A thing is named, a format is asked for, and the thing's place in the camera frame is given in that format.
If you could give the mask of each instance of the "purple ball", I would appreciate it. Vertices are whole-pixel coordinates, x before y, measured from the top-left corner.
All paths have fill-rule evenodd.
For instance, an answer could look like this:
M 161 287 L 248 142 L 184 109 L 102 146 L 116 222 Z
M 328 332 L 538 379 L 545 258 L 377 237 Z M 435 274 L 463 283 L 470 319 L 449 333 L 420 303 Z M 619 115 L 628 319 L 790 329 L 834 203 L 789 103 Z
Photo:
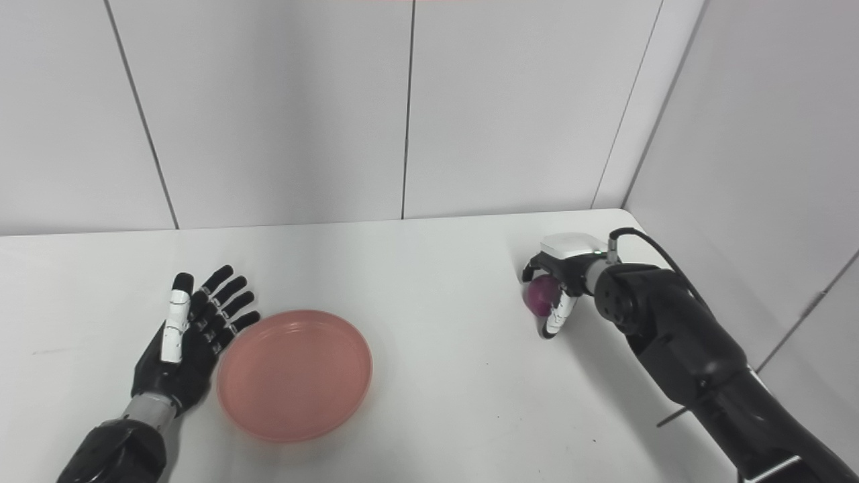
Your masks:
M 548 317 L 551 303 L 560 292 L 560 283 L 552 275 L 540 275 L 531 281 L 525 294 L 525 304 L 538 317 Z

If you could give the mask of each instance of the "robotic hand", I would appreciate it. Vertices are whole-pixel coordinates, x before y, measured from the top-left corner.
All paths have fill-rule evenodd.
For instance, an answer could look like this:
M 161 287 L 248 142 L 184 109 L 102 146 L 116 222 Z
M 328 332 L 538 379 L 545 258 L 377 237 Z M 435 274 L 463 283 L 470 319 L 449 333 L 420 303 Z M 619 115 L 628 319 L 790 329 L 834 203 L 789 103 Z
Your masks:
M 94 428 L 71 457 L 58 483 L 155 483 L 167 464 L 163 434 L 171 421 L 203 399 L 221 351 L 256 311 L 236 317 L 253 301 L 247 285 L 223 266 L 192 295 L 194 278 L 174 280 L 168 317 L 134 368 L 131 402 L 120 419 Z
M 672 269 L 621 263 L 622 235 L 644 239 Z M 695 415 L 746 480 L 859 483 L 859 476 L 770 394 L 742 348 L 649 236 L 632 228 L 614 230 L 607 244 L 584 234 L 549 236 L 522 281 L 531 282 L 537 270 L 557 281 L 543 336 L 558 333 L 579 297 L 593 297 L 597 311 L 626 337 L 662 392 Z M 545 284 L 530 285 L 528 300 L 546 299 L 532 297 L 535 286 Z

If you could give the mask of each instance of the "humanoid robot hand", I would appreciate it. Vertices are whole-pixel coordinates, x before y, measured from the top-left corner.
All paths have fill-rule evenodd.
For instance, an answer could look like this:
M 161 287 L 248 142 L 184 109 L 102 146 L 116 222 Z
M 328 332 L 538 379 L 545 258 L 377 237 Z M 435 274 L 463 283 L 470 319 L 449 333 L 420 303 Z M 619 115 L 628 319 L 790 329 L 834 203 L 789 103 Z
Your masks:
M 89 432 L 58 483 L 158 481 L 167 465 L 165 430 L 203 399 L 221 352 L 259 320 L 255 310 L 240 315 L 253 293 L 234 298 L 247 279 L 232 276 L 233 267 L 223 266 L 193 295 L 194 278 L 176 276 L 168 316 L 134 368 L 131 402 L 119 419 Z

